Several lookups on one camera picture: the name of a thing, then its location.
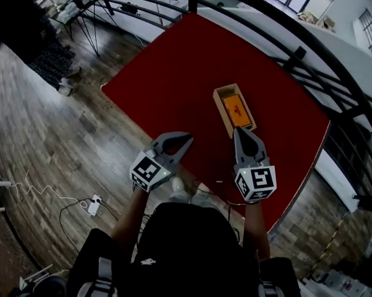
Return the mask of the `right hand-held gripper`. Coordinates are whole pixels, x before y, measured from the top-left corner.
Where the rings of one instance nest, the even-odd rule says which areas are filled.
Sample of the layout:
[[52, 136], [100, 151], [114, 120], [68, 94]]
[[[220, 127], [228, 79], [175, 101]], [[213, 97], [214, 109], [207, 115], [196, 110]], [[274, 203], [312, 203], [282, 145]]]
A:
[[270, 164], [263, 141], [244, 127], [235, 127], [235, 184], [246, 203], [266, 199], [277, 189], [275, 166]]

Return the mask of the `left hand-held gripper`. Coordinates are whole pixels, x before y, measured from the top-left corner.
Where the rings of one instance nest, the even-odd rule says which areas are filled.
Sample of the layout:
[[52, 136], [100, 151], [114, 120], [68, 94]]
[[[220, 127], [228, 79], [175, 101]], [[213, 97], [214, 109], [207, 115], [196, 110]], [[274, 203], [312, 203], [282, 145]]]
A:
[[129, 170], [130, 179], [145, 192], [169, 182], [175, 167], [190, 148], [194, 138], [188, 132], [166, 132], [152, 146], [141, 151]]

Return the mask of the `orange box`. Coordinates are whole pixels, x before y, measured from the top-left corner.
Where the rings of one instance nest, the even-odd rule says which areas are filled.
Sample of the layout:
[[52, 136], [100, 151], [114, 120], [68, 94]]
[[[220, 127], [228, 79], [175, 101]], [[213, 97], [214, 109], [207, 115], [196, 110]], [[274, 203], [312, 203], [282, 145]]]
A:
[[253, 125], [251, 117], [249, 116], [245, 105], [238, 94], [223, 98], [222, 103], [233, 128], [250, 128]]

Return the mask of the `wooden tray box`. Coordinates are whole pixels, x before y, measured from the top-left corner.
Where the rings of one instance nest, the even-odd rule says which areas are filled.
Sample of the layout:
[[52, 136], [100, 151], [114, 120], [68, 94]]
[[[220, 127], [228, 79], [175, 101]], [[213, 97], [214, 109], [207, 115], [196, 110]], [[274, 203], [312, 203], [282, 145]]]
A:
[[237, 84], [230, 84], [230, 85], [226, 85], [224, 87], [220, 87], [220, 88], [216, 88], [213, 92], [213, 99], [214, 99], [214, 102], [217, 106], [217, 109], [218, 109], [218, 112], [220, 113], [220, 116], [222, 118], [222, 121], [225, 125], [225, 129], [227, 131], [227, 134], [228, 136], [232, 139], [233, 138], [233, 131], [234, 131], [234, 128], [230, 122], [230, 119], [227, 115], [227, 112], [225, 110], [225, 107], [223, 106], [223, 103], [222, 103], [222, 99], [227, 97], [227, 96], [231, 96], [231, 95], [235, 95], [235, 94], [238, 94], [244, 105], [245, 105], [245, 108], [249, 114], [249, 116], [251, 117], [251, 120], [252, 120], [252, 123], [253, 125], [250, 127], [250, 128], [245, 128], [245, 129], [248, 129], [250, 131], [253, 131], [257, 128], [256, 126], [256, 122], [250, 112], [250, 109], [248, 108], [248, 105], [244, 99], [244, 96], [239, 88], [239, 86]]

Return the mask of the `person's right forearm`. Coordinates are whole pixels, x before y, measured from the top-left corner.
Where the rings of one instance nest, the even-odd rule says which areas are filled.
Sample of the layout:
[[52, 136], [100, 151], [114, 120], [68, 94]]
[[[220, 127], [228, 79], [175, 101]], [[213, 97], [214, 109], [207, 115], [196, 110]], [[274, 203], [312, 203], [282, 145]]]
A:
[[245, 207], [243, 249], [260, 261], [270, 259], [270, 246], [260, 202]]

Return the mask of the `person's left forearm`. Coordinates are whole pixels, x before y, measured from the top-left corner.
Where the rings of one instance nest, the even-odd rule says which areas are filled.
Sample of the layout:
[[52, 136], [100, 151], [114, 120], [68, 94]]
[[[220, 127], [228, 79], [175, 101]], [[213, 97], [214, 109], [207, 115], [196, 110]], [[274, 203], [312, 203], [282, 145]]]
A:
[[136, 245], [149, 193], [136, 187], [127, 208], [113, 228], [110, 237], [125, 251], [132, 252]]

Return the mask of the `person's white shoe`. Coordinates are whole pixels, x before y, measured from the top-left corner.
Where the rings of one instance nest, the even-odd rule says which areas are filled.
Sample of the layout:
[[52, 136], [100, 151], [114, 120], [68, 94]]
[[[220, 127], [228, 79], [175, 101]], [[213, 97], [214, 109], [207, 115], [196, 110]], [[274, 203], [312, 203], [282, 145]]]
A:
[[172, 180], [172, 189], [175, 194], [184, 194], [186, 193], [186, 188], [184, 182], [179, 177], [174, 177]]

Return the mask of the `person's grey trouser legs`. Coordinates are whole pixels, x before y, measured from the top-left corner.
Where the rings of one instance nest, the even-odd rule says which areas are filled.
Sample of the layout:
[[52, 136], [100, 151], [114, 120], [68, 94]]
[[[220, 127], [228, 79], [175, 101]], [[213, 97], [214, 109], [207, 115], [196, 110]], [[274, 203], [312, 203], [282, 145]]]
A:
[[190, 195], [184, 190], [175, 191], [168, 199], [169, 203], [192, 204], [203, 208], [212, 208], [218, 210], [218, 207], [211, 199], [204, 194]]

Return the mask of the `red top white table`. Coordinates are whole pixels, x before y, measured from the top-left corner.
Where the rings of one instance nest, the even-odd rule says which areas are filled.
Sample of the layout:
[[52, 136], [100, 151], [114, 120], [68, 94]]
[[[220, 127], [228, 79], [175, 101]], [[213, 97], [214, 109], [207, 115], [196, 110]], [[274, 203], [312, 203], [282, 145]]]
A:
[[234, 143], [214, 90], [237, 84], [255, 133], [275, 167], [277, 189], [262, 202], [271, 229], [302, 188], [324, 142], [329, 119], [262, 51], [196, 14], [157, 37], [106, 85], [103, 93], [151, 138], [184, 131], [194, 140], [182, 165], [223, 200], [240, 203]]

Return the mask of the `white power strip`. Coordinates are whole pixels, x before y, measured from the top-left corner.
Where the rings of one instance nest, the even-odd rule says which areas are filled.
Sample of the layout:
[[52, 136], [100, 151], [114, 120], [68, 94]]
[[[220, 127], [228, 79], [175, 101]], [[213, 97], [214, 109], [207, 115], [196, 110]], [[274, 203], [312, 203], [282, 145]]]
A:
[[90, 216], [96, 216], [97, 212], [98, 212], [98, 209], [100, 208], [100, 205], [102, 203], [102, 198], [98, 195], [94, 195], [92, 197], [92, 199], [90, 200], [90, 203], [89, 203], [89, 206], [88, 206], [88, 209], [87, 209], [87, 213], [90, 215]]

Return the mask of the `person's black shirt torso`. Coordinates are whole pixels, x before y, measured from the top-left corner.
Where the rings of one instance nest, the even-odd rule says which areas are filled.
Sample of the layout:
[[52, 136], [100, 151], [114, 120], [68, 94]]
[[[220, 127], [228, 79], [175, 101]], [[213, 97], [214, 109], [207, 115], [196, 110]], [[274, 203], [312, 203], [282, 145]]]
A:
[[301, 297], [287, 258], [258, 261], [216, 209], [162, 203], [135, 257], [105, 232], [87, 237], [67, 297]]

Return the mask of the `black metal railing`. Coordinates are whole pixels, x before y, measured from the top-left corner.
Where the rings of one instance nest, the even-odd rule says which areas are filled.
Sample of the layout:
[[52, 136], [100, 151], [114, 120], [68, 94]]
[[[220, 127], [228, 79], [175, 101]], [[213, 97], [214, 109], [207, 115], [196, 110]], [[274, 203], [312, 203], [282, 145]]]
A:
[[[199, 15], [247, 41], [273, 59], [318, 104], [329, 128], [313, 170], [342, 194], [349, 210], [372, 211], [372, 97], [348, 70], [343, 54], [334, 54], [310, 28], [264, 0], [109, 0], [116, 12], [136, 16], [140, 2], [174, 11], [170, 25]], [[295, 55], [302, 46], [305, 57]]]

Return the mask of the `yellow black striped tape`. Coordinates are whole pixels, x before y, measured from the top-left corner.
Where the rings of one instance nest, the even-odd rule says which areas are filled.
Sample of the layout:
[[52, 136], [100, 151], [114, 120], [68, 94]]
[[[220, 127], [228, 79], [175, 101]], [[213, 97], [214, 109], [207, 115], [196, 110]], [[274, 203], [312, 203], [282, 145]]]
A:
[[340, 221], [338, 222], [338, 224], [337, 224], [337, 226], [336, 226], [336, 228], [335, 228], [335, 230], [334, 230], [334, 232], [333, 232], [333, 234], [332, 234], [332, 236], [331, 236], [331, 238], [330, 238], [330, 240], [329, 240], [329, 242], [328, 242], [326, 248], [323, 250], [323, 252], [322, 252], [322, 254], [320, 255], [320, 257], [318, 258], [318, 260], [315, 262], [315, 264], [311, 267], [310, 271], [308, 272], [308, 274], [307, 274], [307, 277], [308, 277], [308, 278], [310, 278], [310, 277], [312, 276], [312, 274], [314, 273], [314, 271], [317, 269], [319, 263], [323, 260], [324, 256], [325, 256], [326, 253], [328, 252], [328, 250], [329, 250], [330, 246], [332, 245], [333, 240], [334, 240], [334, 238], [336, 237], [336, 235], [337, 235], [337, 233], [338, 233], [340, 227], [342, 226], [342, 224], [343, 224], [344, 219], [345, 219], [346, 216], [347, 216], [347, 215], [345, 214], [345, 215], [340, 219]]

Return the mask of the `white cabinet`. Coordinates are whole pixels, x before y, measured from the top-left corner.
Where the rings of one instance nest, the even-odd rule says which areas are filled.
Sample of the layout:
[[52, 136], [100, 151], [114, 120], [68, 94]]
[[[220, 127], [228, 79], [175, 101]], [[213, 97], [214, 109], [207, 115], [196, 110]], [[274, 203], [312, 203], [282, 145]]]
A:
[[316, 270], [298, 284], [301, 297], [372, 297], [372, 288], [336, 270]]

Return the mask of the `black frame desk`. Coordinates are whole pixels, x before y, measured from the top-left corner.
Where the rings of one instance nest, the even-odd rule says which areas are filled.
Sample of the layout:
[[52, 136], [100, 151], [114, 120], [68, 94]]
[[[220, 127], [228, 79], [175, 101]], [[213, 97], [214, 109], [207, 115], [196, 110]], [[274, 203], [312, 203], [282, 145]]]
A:
[[68, 0], [64, 4], [53, 4], [47, 16], [60, 24], [69, 38], [72, 26], [77, 25], [97, 57], [100, 57], [97, 41], [97, 22], [116, 26], [114, 9], [109, 0]]

